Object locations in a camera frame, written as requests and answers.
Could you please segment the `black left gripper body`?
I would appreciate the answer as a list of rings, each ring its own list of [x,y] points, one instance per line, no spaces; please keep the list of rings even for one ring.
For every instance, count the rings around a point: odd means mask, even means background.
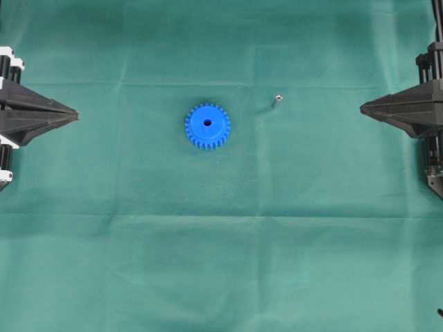
[[[25,69],[24,61],[15,57],[14,50],[9,46],[1,47],[1,88],[5,80],[21,82],[21,73]],[[3,191],[13,180],[12,152],[19,145],[1,134],[1,191]]]

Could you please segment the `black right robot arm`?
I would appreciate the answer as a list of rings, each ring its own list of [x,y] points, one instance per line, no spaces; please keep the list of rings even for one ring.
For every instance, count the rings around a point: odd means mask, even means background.
[[[427,185],[442,197],[442,2],[431,4],[435,41],[415,59],[419,84],[366,102],[360,111],[422,142]]]

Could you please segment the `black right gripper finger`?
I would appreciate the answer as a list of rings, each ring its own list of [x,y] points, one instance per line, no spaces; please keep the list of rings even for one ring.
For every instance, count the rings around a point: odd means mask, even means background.
[[[363,114],[376,111],[401,113],[415,107],[434,106],[442,103],[442,80],[431,80],[398,93],[385,95],[360,106]]]
[[[361,113],[379,122],[384,122],[388,125],[392,125],[406,132],[411,138],[415,139],[436,136],[439,132],[442,131],[442,125],[422,124],[418,123],[415,120],[398,120],[384,113],[371,113],[369,111],[361,111]]]

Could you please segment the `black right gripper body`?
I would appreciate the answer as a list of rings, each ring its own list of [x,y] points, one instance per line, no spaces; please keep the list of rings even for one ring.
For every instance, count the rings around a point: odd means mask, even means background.
[[[428,52],[416,58],[419,83],[442,79],[442,42],[435,41]],[[427,185],[442,199],[442,125],[423,140]]]

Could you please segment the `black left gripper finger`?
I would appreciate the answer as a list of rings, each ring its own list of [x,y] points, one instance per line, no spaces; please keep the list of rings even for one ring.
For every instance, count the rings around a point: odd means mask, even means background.
[[[1,103],[25,110],[77,114],[75,109],[44,97],[16,82],[1,82]]]
[[[1,110],[1,144],[18,149],[32,139],[77,121],[78,118],[76,111]]]

